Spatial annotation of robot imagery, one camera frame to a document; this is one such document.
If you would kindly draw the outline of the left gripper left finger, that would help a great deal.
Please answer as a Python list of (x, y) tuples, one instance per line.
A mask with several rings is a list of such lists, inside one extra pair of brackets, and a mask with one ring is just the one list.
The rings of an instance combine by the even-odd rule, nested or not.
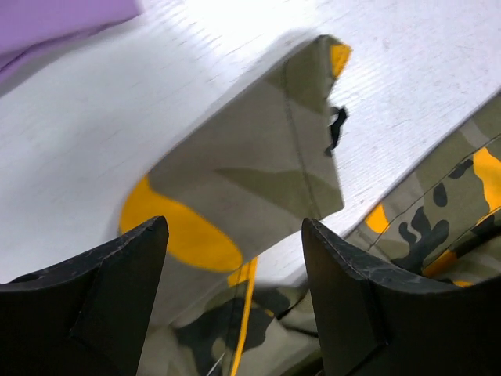
[(136, 374), (167, 243), (157, 216), (2, 284), (1, 373)]

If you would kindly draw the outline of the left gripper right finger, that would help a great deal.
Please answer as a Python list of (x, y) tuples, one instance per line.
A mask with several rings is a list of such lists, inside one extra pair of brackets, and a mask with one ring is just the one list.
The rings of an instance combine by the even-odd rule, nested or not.
[(428, 279), (349, 244), (314, 219), (302, 244), (327, 375), (497, 375), (500, 279)]

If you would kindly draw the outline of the camouflage cargo trousers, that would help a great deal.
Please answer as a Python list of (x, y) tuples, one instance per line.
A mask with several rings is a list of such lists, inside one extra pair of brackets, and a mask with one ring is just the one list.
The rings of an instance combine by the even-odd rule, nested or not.
[[(135, 185), (126, 232), (166, 218), (169, 240), (141, 375), (276, 375), (316, 348), (311, 298), (257, 290), (259, 255), (306, 217), (342, 209), (328, 97), (350, 55), (329, 35), (298, 42), (198, 125)], [(500, 98), (436, 146), (348, 235), (362, 250), (457, 287), (500, 274), (480, 245), (500, 223)]]

